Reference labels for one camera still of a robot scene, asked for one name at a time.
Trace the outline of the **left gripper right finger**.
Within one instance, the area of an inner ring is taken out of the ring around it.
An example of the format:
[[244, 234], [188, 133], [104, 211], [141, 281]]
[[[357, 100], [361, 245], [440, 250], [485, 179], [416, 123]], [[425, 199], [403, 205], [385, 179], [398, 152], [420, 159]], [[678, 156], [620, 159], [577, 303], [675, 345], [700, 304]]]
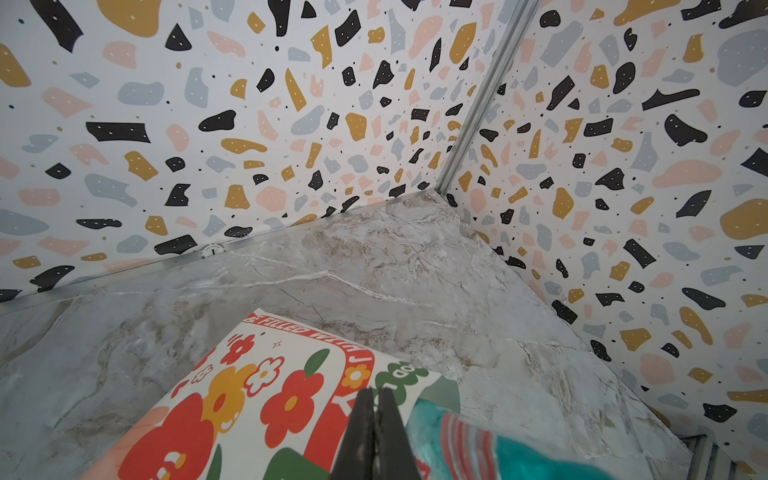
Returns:
[[405, 424], [394, 390], [379, 390], [374, 424], [374, 478], [378, 480], [420, 480]]

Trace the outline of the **teal berry mint candy bag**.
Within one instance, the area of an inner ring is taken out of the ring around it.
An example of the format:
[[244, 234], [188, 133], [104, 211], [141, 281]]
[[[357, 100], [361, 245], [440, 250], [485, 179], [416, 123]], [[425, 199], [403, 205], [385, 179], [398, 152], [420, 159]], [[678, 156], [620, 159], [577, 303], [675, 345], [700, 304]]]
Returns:
[[406, 435], [423, 479], [609, 479], [590, 464], [552, 459], [465, 421], [433, 402], [416, 402]]

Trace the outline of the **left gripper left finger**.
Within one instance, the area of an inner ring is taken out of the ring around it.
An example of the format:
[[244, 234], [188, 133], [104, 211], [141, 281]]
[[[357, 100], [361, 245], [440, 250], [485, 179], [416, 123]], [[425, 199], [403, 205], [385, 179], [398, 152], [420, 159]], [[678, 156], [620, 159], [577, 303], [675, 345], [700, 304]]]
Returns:
[[373, 391], [362, 389], [355, 399], [330, 480], [374, 478], [375, 420]]

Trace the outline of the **white floral paper bag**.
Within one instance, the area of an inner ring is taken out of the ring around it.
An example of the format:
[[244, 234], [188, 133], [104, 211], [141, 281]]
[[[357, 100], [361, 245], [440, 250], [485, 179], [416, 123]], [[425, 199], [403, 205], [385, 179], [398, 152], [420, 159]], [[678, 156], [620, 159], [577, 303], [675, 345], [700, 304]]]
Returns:
[[357, 394], [389, 388], [458, 410], [457, 383], [392, 355], [256, 311], [86, 472], [89, 479], [326, 479]]

